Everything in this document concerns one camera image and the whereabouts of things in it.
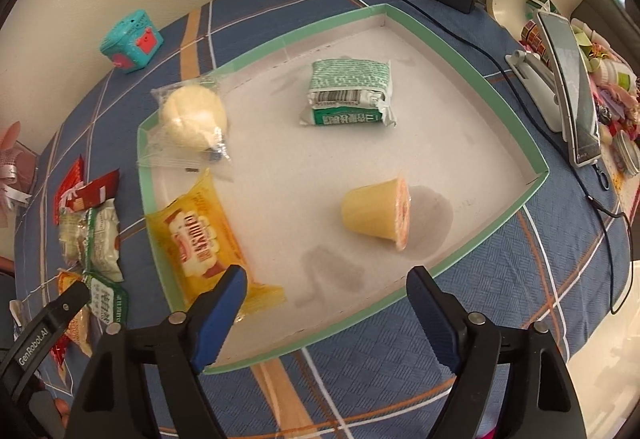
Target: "yellow snack package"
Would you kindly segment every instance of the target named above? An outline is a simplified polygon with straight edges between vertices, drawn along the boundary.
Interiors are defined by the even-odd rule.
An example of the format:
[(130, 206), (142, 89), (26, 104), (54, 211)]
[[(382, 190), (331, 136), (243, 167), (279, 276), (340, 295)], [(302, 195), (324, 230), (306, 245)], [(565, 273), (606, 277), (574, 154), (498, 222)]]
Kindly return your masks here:
[[(82, 281), (82, 276), (72, 273), (70, 271), (60, 270), (60, 274), (58, 275), (58, 294), (62, 294), (65, 292), (71, 284), (74, 282)], [(89, 318), (91, 317), (91, 313), (89, 307), (86, 305), (82, 307), (81, 310), (78, 311), (78, 314), (74, 316), (74, 319), (71, 320), (69, 326), (66, 328), (65, 334), (74, 342), (82, 352), (84, 352), (87, 356), (91, 357), (93, 351), (91, 350), (91, 345), (89, 344)]]
[(246, 298), (236, 321), (284, 302), (282, 287), (255, 281), (223, 212), (208, 168), (191, 190), (164, 210), (147, 215), (146, 225), (169, 257), (187, 308), (198, 295), (213, 289), (232, 264), (242, 266), (248, 280)]

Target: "finger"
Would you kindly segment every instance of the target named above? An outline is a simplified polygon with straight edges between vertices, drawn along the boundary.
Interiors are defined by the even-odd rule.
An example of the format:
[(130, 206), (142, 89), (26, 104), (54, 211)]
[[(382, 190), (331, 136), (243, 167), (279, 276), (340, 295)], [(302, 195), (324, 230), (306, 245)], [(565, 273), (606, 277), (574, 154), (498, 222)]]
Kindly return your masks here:
[(58, 412), (60, 412), (61, 416), (64, 417), (65, 415), (69, 415), (71, 410), (64, 399), (54, 399), (53, 402), (56, 404), (56, 408), (58, 409)]

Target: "smartphone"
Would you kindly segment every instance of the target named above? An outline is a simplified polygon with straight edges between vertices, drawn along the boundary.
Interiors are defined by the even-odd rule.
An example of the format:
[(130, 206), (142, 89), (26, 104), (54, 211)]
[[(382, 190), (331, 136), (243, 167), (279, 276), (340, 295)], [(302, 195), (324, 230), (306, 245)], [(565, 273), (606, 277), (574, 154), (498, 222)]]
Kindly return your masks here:
[(566, 18), (554, 13), (536, 11), (535, 21), (549, 52), (569, 161), (574, 167), (593, 164), (601, 154), (598, 118), (574, 31)]

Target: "barcode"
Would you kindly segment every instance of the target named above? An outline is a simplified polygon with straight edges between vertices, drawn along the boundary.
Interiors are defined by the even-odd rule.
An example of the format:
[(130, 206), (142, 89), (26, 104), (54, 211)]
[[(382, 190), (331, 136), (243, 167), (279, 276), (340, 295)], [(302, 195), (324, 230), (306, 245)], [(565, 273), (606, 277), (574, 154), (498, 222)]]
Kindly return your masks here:
[(323, 90), (318, 92), (317, 96), (313, 99), (314, 104), (320, 103), (345, 103), (345, 104), (359, 104), (360, 103), (360, 91), (359, 90)]

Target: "green tray rim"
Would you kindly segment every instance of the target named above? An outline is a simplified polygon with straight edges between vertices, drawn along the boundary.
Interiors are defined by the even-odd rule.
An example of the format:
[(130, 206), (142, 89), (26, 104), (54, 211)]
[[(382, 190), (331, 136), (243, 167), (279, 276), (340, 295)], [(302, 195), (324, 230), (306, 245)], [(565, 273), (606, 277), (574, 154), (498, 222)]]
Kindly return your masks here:
[[(500, 94), (482, 77), (482, 75), (465, 60), (455, 49), (448, 45), (442, 38), (431, 31), (428, 27), (418, 22), (415, 18), (400, 11), (399, 9), (389, 4), (379, 4), (368, 6), (366, 8), (357, 9), (342, 13), (330, 18), (319, 20), (312, 24), (300, 27), (289, 33), (283, 34), (270, 40), (268, 42), (255, 47), (254, 49), (241, 54), (237, 58), (229, 61), (218, 69), (213, 70), (207, 76), (224, 76), (250, 65), (259, 59), (271, 54), (275, 51), (283, 49), (284, 47), (291, 45), (297, 41), (307, 38), (309, 36), (318, 34), (335, 27), (345, 25), (350, 22), (362, 20), (375, 15), (384, 14), (388, 18), (391, 18), (395, 22), (404, 26), (408, 31), (412, 32), (421, 41), (427, 44), (431, 49), (438, 53), (451, 67), (453, 67), (465, 81), (478, 93), (482, 100), (495, 112), (498, 119), (505, 125), (507, 130), (511, 133), (516, 143), (520, 146), (523, 154), (529, 161), (533, 171), (538, 175), (537, 178), (529, 184), (529, 188), (507, 209), (502, 212), (489, 226), (487, 226), (478, 235), (466, 242), (465, 245), (458, 248), (448, 257), (444, 258), (441, 262), (430, 268), (432, 276), (437, 276), (440, 273), (446, 271), (449, 267), (454, 265), (465, 255), (468, 255), (478, 245), (484, 242), (490, 235), (497, 231), (500, 226), (506, 223), (517, 210), (519, 210), (527, 200), (542, 186), (544, 181), (549, 175), (549, 168), (545, 161), (545, 158), (540, 152), (538, 145), (535, 143), (527, 129), (524, 127), (518, 116), (511, 110), (511, 107), (507, 102), (502, 99)], [(151, 116), (145, 119), (138, 127), (138, 156), (141, 155), (142, 150), (146, 148), (146, 132), (155, 125), (158, 124), (158, 112), (154, 112)], [(139, 179), (140, 179), (140, 191), (142, 193), (142, 206), (143, 211), (146, 214), (158, 211), (156, 205), (156, 198), (154, 195), (154, 188), (152, 183), (152, 174), (149, 167), (138, 167)], [(156, 270), (164, 296), (167, 300), (171, 311), (181, 311), (185, 309), (184, 299), (182, 292), (178, 286), (173, 273), (173, 269), (162, 250), (156, 245), (156, 242), (149, 234), (147, 229), (147, 236), (151, 245), (151, 250), (154, 256), (156, 264)], [(204, 374), (221, 374), (223, 372), (235, 371), (245, 367), (250, 367), (255, 363), (261, 361), (268, 361), (269, 359), (277, 358), (296, 351), (302, 347), (306, 347), (313, 343), (324, 340), (334, 334), (348, 329), (356, 323), (370, 317), (371, 315), (382, 311), (392, 303), (402, 299), (406, 296), (405, 288), (402, 287), (397, 291), (385, 296), (378, 302), (370, 305), (366, 309), (360, 310), (357, 313), (341, 320), (338, 323), (329, 325), (322, 331), (318, 331), (312, 335), (309, 335), (303, 339), (296, 340), (294, 343), (289, 343), (282, 347), (271, 349), (266, 353), (252, 356), (251, 358), (242, 359), (228, 365), (220, 367), (207, 367), (204, 370)]]

